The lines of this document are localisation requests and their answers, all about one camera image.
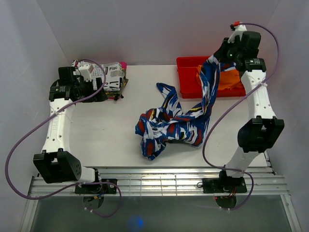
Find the red plastic tray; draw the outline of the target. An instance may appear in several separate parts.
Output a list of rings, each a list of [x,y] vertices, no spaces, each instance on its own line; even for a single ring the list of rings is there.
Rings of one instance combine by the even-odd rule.
[[[196,67],[206,60],[207,57],[178,57],[176,59],[182,98],[197,99],[202,97],[201,86],[196,80]],[[233,92],[217,92],[217,97],[243,97],[245,95],[245,89],[243,91],[235,89]]]

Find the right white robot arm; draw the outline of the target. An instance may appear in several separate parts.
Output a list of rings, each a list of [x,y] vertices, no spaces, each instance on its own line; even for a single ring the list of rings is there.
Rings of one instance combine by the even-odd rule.
[[[229,192],[244,176],[244,171],[261,153],[272,148],[284,129],[271,107],[266,79],[266,65],[258,58],[261,35],[254,31],[234,31],[215,53],[220,62],[234,63],[244,86],[249,120],[238,131],[238,148],[218,179],[219,189]]]

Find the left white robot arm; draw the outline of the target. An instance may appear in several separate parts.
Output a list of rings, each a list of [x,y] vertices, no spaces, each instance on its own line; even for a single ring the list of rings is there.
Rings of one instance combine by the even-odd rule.
[[[94,66],[85,63],[78,68],[60,67],[59,79],[49,92],[50,116],[47,137],[40,154],[33,163],[44,181],[50,183],[85,183],[86,188],[97,193],[102,180],[94,168],[86,168],[71,153],[70,127],[78,102],[102,102],[107,99],[101,78],[93,79]]]

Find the aluminium frame rail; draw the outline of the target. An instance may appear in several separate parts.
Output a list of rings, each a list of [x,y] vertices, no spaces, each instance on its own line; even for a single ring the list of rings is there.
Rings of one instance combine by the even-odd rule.
[[[253,195],[287,195],[286,181],[275,175],[270,167],[247,170],[254,178]],[[219,170],[213,168],[103,168],[103,179],[117,179],[123,196],[201,196],[197,187],[203,178],[215,178]]]

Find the newspaper print folded trousers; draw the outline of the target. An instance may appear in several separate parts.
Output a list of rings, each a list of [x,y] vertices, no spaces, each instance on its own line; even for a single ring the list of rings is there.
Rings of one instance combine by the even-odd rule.
[[[123,82],[125,80],[125,71],[122,68],[121,63],[119,62],[114,62],[114,63],[109,63],[109,64],[101,64],[102,69],[94,63],[89,63],[86,61],[78,61],[74,60],[71,63],[71,66],[78,68],[79,70],[81,69],[80,67],[83,65],[92,65],[93,69],[90,70],[91,73],[91,79],[93,81],[93,89],[96,91],[98,89],[97,85],[97,78],[100,78],[102,80],[102,83],[104,82],[104,74],[106,75],[106,80],[104,84],[104,91],[105,93],[111,93],[114,94],[116,92],[121,91]]]

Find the pink folded garment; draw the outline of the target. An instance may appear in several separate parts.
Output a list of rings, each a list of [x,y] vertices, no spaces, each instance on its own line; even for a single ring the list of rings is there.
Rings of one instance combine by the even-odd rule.
[[[122,66],[122,69],[127,69],[127,63],[126,62],[121,61],[120,64]]]

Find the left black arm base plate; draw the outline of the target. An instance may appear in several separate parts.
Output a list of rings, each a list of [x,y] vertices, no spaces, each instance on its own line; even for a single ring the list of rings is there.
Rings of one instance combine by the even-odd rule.
[[[115,194],[117,189],[114,185],[117,184],[117,179],[100,179],[101,182],[108,182],[107,184],[86,185],[81,184],[75,187],[75,194]]]

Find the blue white patterned trousers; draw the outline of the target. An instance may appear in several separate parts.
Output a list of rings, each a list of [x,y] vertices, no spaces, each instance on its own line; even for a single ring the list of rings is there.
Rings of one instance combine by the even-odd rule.
[[[201,66],[202,99],[184,112],[174,86],[157,83],[156,87],[164,97],[162,105],[151,108],[140,115],[135,133],[141,136],[141,153],[154,160],[166,148],[167,143],[178,141],[199,147],[204,141],[217,91],[221,72],[234,70],[235,62],[219,62],[210,56]]]

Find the orange trousers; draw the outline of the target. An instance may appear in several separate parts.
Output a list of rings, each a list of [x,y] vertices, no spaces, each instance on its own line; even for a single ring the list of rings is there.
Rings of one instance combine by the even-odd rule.
[[[202,92],[244,90],[239,72],[233,64],[205,62],[197,65],[196,80],[198,80]]]

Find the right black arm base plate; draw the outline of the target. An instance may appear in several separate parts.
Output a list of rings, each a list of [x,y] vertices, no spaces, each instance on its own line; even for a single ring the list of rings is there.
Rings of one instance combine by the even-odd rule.
[[[247,193],[243,177],[203,178],[202,188],[204,193]]]

